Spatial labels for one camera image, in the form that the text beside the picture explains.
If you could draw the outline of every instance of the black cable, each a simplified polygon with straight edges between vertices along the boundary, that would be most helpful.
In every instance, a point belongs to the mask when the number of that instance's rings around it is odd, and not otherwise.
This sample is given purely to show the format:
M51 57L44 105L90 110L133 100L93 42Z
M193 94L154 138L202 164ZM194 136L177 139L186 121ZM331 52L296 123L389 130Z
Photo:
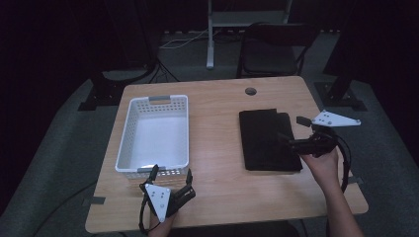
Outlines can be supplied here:
M342 137L338 135L337 137L345 144L349 153L349 157L348 157L342 143L338 142L338 147L341 150L342 156L343 156L343 177L342 177L341 190L342 190L342 193L344 193L346 191L346 188L348 187L349 171L351 170L351 163L352 163L352 154L351 154L351 149L349 148L348 143L346 143L346 141ZM327 237L330 236L329 219L327 219L327 222L326 222L326 236Z
M85 186L83 189L77 191L70 197L66 198L64 201L62 201L52 212L49 213L49 215L46 216L46 218L42 221L42 223L38 226L37 230L34 232L33 236L36 236L38 232L43 228L43 226L46 224L46 222L55 214L56 211L58 211L63 205L65 205L69 200L76 197L80 193L84 192L85 190L89 189L91 186L95 185L98 181L94 181L90 183L89 185Z
M169 82L169 79L167 78L167 71L165 71L165 70L163 69L163 67L162 67L162 68L160 68L160 71L162 72L162 74L160 74L160 75L158 75L158 76L156 77L155 83L158 83L158 81L159 81L159 79L160 79L161 77L165 77L165 78L166 78L166 82Z
M307 232L307 228L305 227L304 221L302 219L300 219L299 222L301 223L302 230L304 231L305 237L308 237L308 232Z
M145 208L145 205L147 204L147 200L148 200L148 196L146 194L144 194L144 199L141 202L141 209L139 211L139 222L138 222L139 230L141 231L141 233L143 233L145 235L148 232L144 228L144 223L142 222L142 219L143 219L143 216L144 216L144 208Z
M158 222L158 223L156 224L156 226L154 226L153 228L150 228L150 229L148 230L148 232L150 232L151 230L153 230L153 229L157 228L157 226L159 226L159 225L160 225L160 223L161 223L161 222Z
M122 236L124 236L124 237L127 237L127 235L125 234L125 233L123 233L123 232L118 232L120 235L122 235Z
M150 84L153 80L154 80L154 78L156 77L156 75L157 75L157 73L160 71L160 64L158 64L158 67L157 67L157 70L156 70L156 72L154 73L154 75L151 77L151 79L147 82L147 84Z
M169 69L167 69L167 67L163 64L163 62L161 62L160 61L160 59L158 59L157 58L157 62L159 63L159 65L160 66L162 66L163 68L164 68L164 70L166 71L166 72L168 72L177 82L180 82L179 80L178 80L178 78L176 78L175 77L175 75L173 75L170 71L169 71Z

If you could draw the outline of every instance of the hand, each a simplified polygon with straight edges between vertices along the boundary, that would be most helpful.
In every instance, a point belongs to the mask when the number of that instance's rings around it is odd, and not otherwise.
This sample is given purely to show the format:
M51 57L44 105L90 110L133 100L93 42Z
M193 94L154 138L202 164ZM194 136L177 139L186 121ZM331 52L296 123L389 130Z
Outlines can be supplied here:
M314 180L323 191L330 188L339 188L339 157L336 148L317 158L312 155L301 155L301 158L307 164Z
M150 213L150 229L157 226L155 229L148 232L148 237L166 237L169 235L170 230L172 229L173 221L175 220L176 213L171 215L169 218L166 218L164 222L159 221L156 215Z

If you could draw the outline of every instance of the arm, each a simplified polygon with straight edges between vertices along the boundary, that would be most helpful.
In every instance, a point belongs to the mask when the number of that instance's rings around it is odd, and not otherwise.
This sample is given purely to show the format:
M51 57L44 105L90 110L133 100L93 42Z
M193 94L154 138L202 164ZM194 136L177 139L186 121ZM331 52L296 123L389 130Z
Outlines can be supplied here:
M169 232L172 229L173 221L175 220L175 216L177 213L174 213L169 218L166 218L164 222L160 222L153 213L150 213L150 228L153 228L154 226L158 225L155 229L151 230L148 233L148 237L167 237L169 236Z
M323 190L331 236L364 236L343 195L338 178L338 153L336 149L318 158L301 155Z

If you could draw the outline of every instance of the white plastic basket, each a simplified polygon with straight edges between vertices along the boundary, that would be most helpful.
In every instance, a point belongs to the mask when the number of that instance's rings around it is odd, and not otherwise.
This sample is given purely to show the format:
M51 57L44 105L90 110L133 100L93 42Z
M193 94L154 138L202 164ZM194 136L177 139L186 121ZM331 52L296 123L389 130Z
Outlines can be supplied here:
M129 102L116 170L128 179L185 175L189 165L189 112L186 95L134 98Z

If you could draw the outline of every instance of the power cord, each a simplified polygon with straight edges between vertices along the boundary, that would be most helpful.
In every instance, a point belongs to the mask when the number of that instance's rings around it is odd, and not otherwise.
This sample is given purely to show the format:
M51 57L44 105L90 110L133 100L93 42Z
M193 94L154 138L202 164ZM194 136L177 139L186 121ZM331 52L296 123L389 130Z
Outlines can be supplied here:
M199 35L197 35L196 37L191 38L191 39L174 39L174 40L168 41L168 42L164 43L163 45L161 45L160 48L164 48L164 49L175 49L175 48L183 47L186 44L188 44L188 43L190 43L190 42L192 42L194 40L197 40L197 39L207 39L208 37L203 37L203 38L201 37L207 31L208 31L208 29L200 32ZM179 42L179 41L185 41L185 42L182 43L181 45L178 45L178 46L167 46L168 44L171 44L171 43L174 43L174 42Z
M157 228L157 226L159 226L160 225L160 223L161 222L158 222L154 227L150 227L148 230L146 230L145 228L144 228L144 224L142 223L142 220L143 220L143 218L144 218L144 208L145 208L145 206L147 205L147 202L149 201L149 198L148 197L144 197L144 200L142 201L142 203L141 203L141 209L140 209L140 211L139 211L139 222L138 222L138 227L139 227L139 230L141 231L141 233L143 233L143 234L148 234L148 232L150 232L151 230L153 230L153 229L155 229L155 228Z
M302 230L304 231L304 235L305 237L308 237L308 232L307 232L307 228L305 227L305 223L302 219L299 220L299 223L301 223L302 226Z
M157 60L157 64L158 64L157 70L155 71L155 73L151 77L151 79L147 82L148 84L151 84L153 81L154 81L154 83L157 83L158 79L160 77L163 77L163 76L166 78L166 82L169 82L169 78L167 77L167 74L170 74L172 76L172 78L175 79L175 81L180 82L180 80L175 75L173 75L169 71L169 69L167 69L167 67L163 64L163 62L160 61L160 59L157 58L156 60Z
M71 199L73 199L74 197L78 196L79 194L81 194L82 192L86 191L87 189L89 189L90 187L92 187L93 185L95 185L98 181L94 181L90 184L88 184L87 186L85 186L84 188L80 189L79 191L77 191L76 193L74 193L73 195L71 195L70 197L66 198L64 201L62 201L52 212L50 212L46 218L41 222L41 224L38 226L37 230L34 232L33 236L35 237L38 232L40 232L40 230L43 228L43 226L46 224L46 222L55 214L56 211L58 211L62 206L64 206L68 201L70 201Z

